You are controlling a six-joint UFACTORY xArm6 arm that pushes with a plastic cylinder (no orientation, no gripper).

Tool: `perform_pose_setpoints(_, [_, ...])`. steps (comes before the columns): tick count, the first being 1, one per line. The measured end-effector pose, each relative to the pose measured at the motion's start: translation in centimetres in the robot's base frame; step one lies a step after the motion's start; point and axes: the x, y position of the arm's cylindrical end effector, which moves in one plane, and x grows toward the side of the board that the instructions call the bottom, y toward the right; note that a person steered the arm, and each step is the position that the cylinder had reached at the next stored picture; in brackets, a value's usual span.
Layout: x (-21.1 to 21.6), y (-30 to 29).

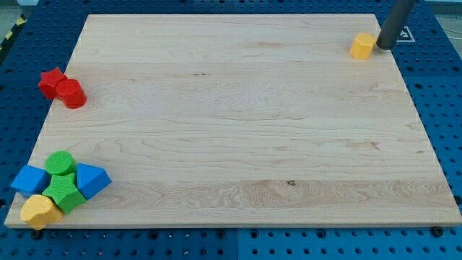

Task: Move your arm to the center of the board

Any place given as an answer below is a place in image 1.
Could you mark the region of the grey cylindrical robot arm stick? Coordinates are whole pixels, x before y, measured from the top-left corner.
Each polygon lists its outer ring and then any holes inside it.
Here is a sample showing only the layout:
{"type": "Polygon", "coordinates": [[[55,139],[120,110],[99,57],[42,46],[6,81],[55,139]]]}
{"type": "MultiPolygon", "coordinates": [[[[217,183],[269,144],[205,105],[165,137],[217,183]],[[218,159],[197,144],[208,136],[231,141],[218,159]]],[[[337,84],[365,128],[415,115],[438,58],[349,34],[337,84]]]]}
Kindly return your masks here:
{"type": "Polygon", "coordinates": [[[378,35],[376,46],[383,50],[392,49],[417,0],[395,0],[378,35]]]}

